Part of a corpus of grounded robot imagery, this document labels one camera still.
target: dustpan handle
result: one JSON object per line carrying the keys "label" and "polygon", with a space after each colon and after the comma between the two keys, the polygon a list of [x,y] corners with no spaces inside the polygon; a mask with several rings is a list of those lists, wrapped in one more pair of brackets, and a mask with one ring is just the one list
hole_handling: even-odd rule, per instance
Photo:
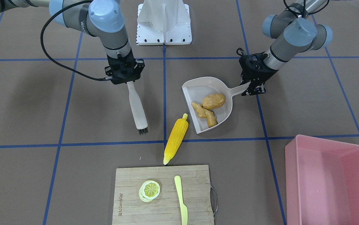
{"label": "dustpan handle", "polygon": [[237,87],[231,88],[229,90],[229,93],[231,96],[235,96],[237,94],[241,94],[242,92],[244,92],[248,87],[249,87],[249,83],[243,84],[243,85],[239,85]]}

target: knife handle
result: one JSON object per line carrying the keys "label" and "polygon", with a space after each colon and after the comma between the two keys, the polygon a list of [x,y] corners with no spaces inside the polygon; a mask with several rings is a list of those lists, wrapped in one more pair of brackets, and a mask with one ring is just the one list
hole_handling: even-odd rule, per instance
{"label": "knife handle", "polygon": [[181,182],[181,177],[179,175],[176,175],[174,177],[174,182],[175,182],[175,188],[177,188],[177,194],[178,194],[178,199],[179,199],[179,203],[184,203],[184,199],[182,198],[182,182]]}

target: white stand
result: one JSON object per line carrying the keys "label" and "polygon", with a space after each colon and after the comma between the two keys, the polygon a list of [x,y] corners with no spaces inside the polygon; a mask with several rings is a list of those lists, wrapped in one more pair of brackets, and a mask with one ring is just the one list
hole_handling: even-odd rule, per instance
{"label": "white stand", "polygon": [[138,6],[137,44],[191,44],[189,6],[182,0],[145,0]]}

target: white dustpan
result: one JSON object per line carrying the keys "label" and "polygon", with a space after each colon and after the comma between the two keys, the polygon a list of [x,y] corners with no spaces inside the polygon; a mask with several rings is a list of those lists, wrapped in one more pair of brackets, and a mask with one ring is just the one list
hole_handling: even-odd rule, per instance
{"label": "white dustpan", "polygon": [[[244,92],[248,88],[249,84],[250,82],[235,88],[228,88],[224,82],[215,77],[200,77],[185,82],[184,85],[182,85],[182,92],[184,93],[186,104],[188,105],[189,114],[191,115],[194,123],[196,133],[199,134],[209,131],[222,124],[231,114],[232,97]],[[197,102],[198,104],[201,104],[205,96],[216,93],[225,95],[225,103],[220,108],[212,110],[217,118],[217,125],[209,128],[206,118],[199,118],[191,103]]]}

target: pink plastic tray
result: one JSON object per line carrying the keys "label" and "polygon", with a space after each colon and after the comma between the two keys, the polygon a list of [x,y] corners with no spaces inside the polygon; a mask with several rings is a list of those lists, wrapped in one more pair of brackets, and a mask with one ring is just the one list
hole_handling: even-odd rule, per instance
{"label": "pink plastic tray", "polygon": [[288,225],[359,225],[359,145],[297,135],[285,161]]}

